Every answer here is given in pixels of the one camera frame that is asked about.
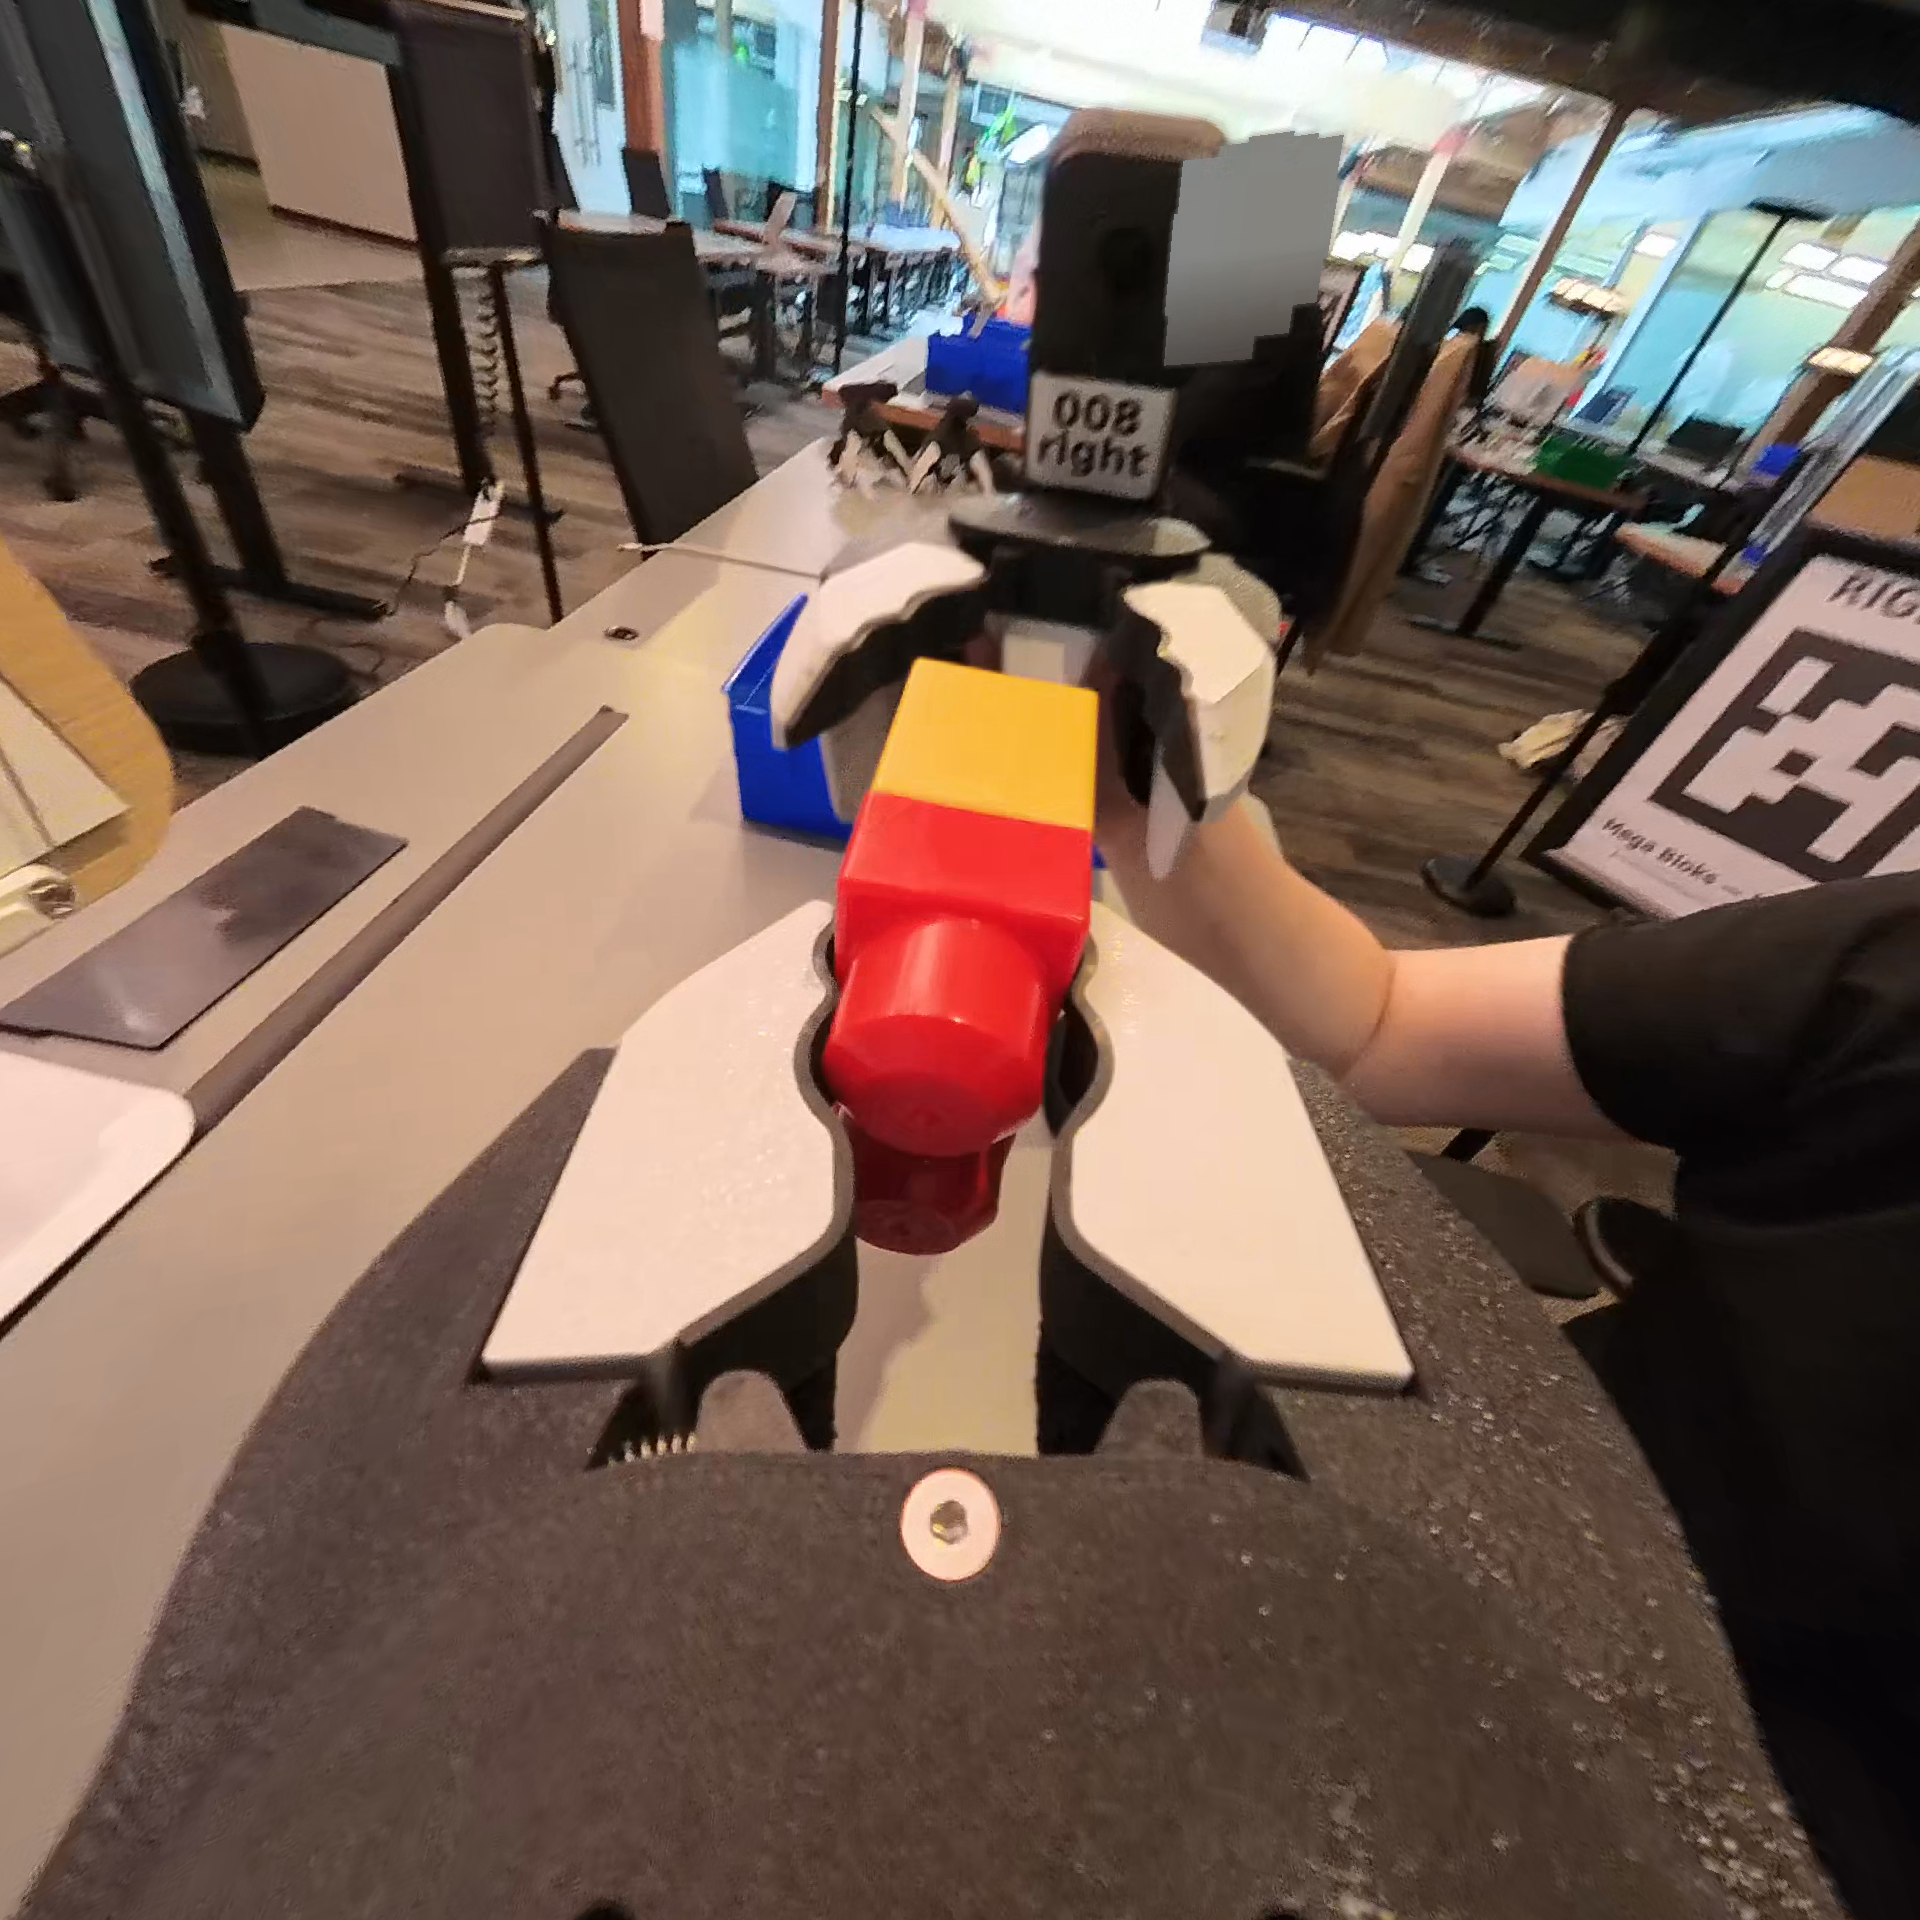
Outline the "orange toy block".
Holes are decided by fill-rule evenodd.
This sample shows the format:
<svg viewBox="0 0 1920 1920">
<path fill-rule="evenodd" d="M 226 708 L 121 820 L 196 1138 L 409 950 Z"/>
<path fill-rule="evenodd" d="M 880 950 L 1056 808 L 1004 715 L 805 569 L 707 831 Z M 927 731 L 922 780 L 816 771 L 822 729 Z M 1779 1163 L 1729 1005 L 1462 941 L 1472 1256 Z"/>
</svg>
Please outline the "orange toy block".
<svg viewBox="0 0 1920 1920">
<path fill-rule="evenodd" d="M 888 725 L 871 791 L 1090 834 L 1097 694 L 920 658 Z"/>
</svg>

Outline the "dark metal desk plate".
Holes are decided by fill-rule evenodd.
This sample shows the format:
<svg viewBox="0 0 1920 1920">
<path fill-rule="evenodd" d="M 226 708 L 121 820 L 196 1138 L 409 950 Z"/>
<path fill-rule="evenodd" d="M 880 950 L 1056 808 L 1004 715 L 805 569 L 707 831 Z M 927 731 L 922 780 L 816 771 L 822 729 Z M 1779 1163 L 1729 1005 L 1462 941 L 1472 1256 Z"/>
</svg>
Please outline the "dark metal desk plate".
<svg viewBox="0 0 1920 1920">
<path fill-rule="evenodd" d="M 406 847 L 299 805 L 14 995 L 1 1029 L 158 1052 Z"/>
</svg>

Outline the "white crumpled cloth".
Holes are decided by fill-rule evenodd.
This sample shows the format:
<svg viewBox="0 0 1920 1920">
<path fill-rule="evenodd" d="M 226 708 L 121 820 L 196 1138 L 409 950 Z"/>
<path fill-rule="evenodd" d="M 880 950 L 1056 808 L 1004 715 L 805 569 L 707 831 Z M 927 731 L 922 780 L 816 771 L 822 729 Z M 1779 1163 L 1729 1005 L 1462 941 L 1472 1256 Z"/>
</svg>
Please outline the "white crumpled cloth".
<svg viewBox="0 0 1920 1920">
<path fill-rule="evenodd" d="M 1515 771 L 1539 774 L 1556 764 L 1570 745 L 1579 745 L 1565 777 L 1583 777 L 1620 736 L 1620 713 L 1598 715 L 1592 709 L 1562 709 L 1541 715 L 1521 731 L 1498 744 L 1500 759 Z"/>
</svg>

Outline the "person's right hand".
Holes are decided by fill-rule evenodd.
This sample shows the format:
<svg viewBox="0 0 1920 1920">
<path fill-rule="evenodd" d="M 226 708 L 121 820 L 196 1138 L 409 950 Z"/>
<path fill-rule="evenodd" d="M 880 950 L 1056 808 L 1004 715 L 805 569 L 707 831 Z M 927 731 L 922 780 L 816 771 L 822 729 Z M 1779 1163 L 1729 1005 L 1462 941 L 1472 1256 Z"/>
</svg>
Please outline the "person's right hand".
<svg viewBox="0 0 1920 1920">
<path fill-rule="evenodd" d="M 1388 1009 L 1396 961 L 1352 909 L 1286 858 L 1267 808 L 1244 793 L 1191 827 L 1166 876 L 1147 815 L 1104 804 L 1095 847 L 1131 922 L 1235 997 L 1294 1055 L 1334 1077 L 1357 1065 Z"/>
</svg>

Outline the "brown coat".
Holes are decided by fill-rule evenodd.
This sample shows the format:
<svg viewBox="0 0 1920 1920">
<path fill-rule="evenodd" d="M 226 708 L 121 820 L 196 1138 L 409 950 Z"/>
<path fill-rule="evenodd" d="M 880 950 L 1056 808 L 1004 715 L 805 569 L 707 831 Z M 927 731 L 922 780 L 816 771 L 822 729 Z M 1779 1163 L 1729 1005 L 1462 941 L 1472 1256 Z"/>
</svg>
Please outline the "brown coat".
<svg viewBox="0 0 1920 1920">
<path fill-rule="evenodd" d="M 1423 523 L 1460 411 L 1470 404 L 1484 347 L 1484 312 L 1472 307 L 1436 347 L 1411 394 L 1404 419 L 1386 445 L 1363 496 L 1356 540 L 1327 612 L 1316 620 L 1297 613 L 1300 651 L 1308 672 L 1357 654 L 1392 591 L 1411 541 Z M 1309 450 L 1331 454 L 1346 427 L 1361 416 L 1365 380 L 1384 372 L 1397 344 L 1400 323 L 1377 320 L 1322 376 L 1313 404 Z"/>
</svg>

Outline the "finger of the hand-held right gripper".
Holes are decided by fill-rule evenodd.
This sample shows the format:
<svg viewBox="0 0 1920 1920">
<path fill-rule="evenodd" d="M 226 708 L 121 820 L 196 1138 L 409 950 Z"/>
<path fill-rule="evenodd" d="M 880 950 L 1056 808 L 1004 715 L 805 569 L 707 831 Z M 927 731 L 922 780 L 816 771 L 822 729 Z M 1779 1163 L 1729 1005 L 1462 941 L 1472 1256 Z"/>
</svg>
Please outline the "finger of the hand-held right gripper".
<svg viewBox="0 0 1920 1920">
<path fill-rule="evenodd" d="M 952 544 L 909 540 L 819 582 L 774 670 L 772 740 L 800 747 L 906 679 L 918 659 L 962 661 L 989 609 L 989 569 Z"/>
<path fill-rule="evenodd" d="M 1145 808 L 1145 863 L 1171 876 L 1195 827 L 1247 788 L 1277 682 L 1275 645 L 1212 584 L 1128 585 L 1115 609 L 1115 751 Z"/>
</svg>

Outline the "instruction sheet on board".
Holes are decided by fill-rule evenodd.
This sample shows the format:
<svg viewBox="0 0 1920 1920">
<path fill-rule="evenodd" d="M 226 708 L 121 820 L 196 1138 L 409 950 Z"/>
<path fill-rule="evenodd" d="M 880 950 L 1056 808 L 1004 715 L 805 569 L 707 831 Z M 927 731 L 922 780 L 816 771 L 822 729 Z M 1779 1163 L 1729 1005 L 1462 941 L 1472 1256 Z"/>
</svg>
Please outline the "instruction sheet on board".
<svg viewBox="0 0 1920 1920">
<path fill-rule="evenodd" d="M 25 564 L 1 547 L 1 678 L 126 804 L 52 852 L 79 906 L 106 900 L 158 854 L 176 813 L 174 759 L 147 713 Z"/>
</svg>

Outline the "small black tripod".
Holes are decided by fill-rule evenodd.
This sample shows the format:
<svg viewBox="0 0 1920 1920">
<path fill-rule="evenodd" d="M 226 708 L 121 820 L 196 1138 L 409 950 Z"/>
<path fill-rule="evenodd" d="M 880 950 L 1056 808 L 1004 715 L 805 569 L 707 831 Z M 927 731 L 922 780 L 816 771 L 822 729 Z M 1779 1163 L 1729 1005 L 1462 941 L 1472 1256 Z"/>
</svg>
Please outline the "small black tripod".
<svg viewBox="0 0 1920 1920">
<path fill-rule="evenodd" d="M 835 486 L 873 491 L 906 487 L 909 457 L 886 407 L 899 394 L 894 380 L 864 380 L 834 387 L 838 431 L 827 445 L 827 471 Z"/>
<path fill-rule="evenodd" d="M 994 448 L 977 429 L 979 401 L 969 394 L 948 395 L 923 443 L 907 457 L 903 479 L 909 496 L 976 494 L 996 487 Z"/>
</svg>

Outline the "small blue bin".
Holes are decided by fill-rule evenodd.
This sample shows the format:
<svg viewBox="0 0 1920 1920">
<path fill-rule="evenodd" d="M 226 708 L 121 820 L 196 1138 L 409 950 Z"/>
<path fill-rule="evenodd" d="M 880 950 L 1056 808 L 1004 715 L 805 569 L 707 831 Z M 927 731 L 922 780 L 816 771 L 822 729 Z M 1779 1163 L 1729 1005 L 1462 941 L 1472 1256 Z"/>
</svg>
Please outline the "small blue bin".
<svg viewBox="0 0 1920 1920">
<path fill-rule="evenodd" d="M 971 397 L 982 409 L 1020 416 L 1030 391 L 1030 326 L 985 318 L 963 320 L 923 338 L 923 391 Z"/>
</svg>

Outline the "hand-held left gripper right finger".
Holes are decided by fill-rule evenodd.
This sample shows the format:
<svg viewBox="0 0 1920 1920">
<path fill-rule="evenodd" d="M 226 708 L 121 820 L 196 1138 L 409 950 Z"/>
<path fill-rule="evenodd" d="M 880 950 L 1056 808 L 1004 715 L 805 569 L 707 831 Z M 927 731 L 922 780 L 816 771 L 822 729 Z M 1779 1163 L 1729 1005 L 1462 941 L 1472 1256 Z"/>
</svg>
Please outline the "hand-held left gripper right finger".
<svg viewBox="0 0 1920 1920">
<path fill-rule="evenodd" d="M 1043 1444 L 1188 1389 L 1205 1448 L 1289 1448 L 1273 1389 L 1396 1402 L 1416 1364 L 1292 1062 L 1106 903 L 1047 1043 Z"/>
</svg>

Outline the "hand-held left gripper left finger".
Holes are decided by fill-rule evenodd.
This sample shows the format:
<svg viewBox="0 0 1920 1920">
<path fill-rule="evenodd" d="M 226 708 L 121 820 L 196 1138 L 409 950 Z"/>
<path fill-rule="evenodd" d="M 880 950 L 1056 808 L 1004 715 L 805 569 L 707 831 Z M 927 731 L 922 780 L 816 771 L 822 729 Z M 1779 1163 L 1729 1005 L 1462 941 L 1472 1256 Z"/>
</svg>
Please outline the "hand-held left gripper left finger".
<svg viewBox="0 0 1920 1920">
<path fill-rule="evenodd" d="M 501 1383 L 628 1379 L 680 1442 L 707 1386 L 772 1379 L 838 1438 L 857 1308 L 851 1140 L 819 1079 L 831 908 L 805 900 L 684 978 L 618 1040 L 480 1347 Z"/>
</svg>

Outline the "adjacent grey desk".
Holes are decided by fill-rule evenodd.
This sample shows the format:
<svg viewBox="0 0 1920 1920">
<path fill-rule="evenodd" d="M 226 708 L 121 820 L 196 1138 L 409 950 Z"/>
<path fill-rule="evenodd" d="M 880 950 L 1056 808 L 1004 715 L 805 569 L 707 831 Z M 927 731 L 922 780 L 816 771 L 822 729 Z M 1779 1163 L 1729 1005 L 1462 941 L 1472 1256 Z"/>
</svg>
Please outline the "adjacent grey desk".
<svg viewBox="0 0 1920 1920">
<path fill-rule="evenodd" d="M 927 338 L 907 333 L 827 378 L 822 405 L 827 431 L 804 443 L 772 473 L 736 500 L 697 521 L 680 540 L 624 540 L 622 557 L 650 560 L 657 553 L 685 556 L 707 564 L 732 564 L 779 576 L 816 580 L 835 569 L 849 546 L 906 537 L 943 537 L 946 497 L 906 491 L 903 484 L 843 484 L 835 478 L 829 448 L 839 431 L 846 390 L 891 383 L 895 409 L 906 426 L 920 429 L 940 419 L 946 394 L 925 386 Z"/>
</svg>

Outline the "white power strip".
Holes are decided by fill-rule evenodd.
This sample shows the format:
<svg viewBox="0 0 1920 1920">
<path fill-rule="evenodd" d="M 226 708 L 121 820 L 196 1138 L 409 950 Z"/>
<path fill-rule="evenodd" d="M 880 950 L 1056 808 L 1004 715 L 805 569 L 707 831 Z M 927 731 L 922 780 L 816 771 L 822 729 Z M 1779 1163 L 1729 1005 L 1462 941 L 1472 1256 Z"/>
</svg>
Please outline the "white power strip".
<svg viewBox="0 0 1920 1920">
<path fill-rule="evenodd" d="M 420 546 L 387 600 L 387 613 L 397 613 L 407 601 L 409 591 L 420 580 L 420 568 L 430 560 L 445 553 L 450 571 L 437 585 L 440 594 L 440 621 L 443 634 L 455 641 L 470 638 L 472 621 L 467 616 L 467 571 L 473 560 L 484 553 L 490 546 L 494 529 L 497 525 L 501 506 L 503 506 L 506 486 L 501 479 L 492 478 L 484 482 L 467 503 L 462 523 L 454 529 L 445 529 L 437 540 L 430 540 L 426 546 Z"/>
</svg>

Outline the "framed marker sign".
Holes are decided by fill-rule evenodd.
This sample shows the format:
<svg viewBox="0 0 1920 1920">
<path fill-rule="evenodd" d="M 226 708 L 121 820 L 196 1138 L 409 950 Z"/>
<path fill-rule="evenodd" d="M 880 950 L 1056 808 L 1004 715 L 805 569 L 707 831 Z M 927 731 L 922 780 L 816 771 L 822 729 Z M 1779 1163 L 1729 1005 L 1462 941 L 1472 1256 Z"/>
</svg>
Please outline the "framed marker sign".
<svg viewBox="0 0 1920 1920">
<path fill-rule="evenodd" d="M 1915 540 L 1784 541 L 1521 855 L 1652 920 L 1915 872 Z"/>
</svg>

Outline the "red two-stud toy block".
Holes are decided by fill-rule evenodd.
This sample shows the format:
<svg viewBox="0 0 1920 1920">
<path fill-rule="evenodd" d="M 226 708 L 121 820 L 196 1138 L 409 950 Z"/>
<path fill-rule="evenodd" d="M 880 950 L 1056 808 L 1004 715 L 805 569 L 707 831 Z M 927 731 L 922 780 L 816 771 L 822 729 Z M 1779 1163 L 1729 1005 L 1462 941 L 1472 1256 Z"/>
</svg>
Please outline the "red two-stud toy block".
<svg viewBox="0 0 1920 1920">
<path fill-rule="evenodd" d="M 853 1228 L 937 1256 L 997 1209 L 1092 924 L 1092 827 L 871 791 L 839 862 L 822 1052 Z"/>
</svg>

